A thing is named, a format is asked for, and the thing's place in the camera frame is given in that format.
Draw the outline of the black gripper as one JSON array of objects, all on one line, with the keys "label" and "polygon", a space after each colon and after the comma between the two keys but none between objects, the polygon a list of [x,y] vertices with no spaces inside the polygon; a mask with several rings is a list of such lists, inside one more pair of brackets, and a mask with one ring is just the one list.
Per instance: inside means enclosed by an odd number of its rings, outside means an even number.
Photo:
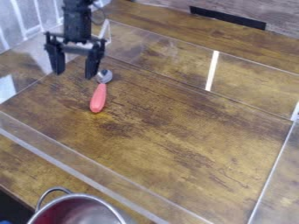
[{"label": "black gripper", "polygon": [[89,80],[98,72],[104,57],[105,40],[90,34],[92,11],[96,0],[62,0],[62,33],[46,31],[43,49],[50,60],[50,69],[59,75],[65,70],[65,52],[86,54],[85,78]]}]

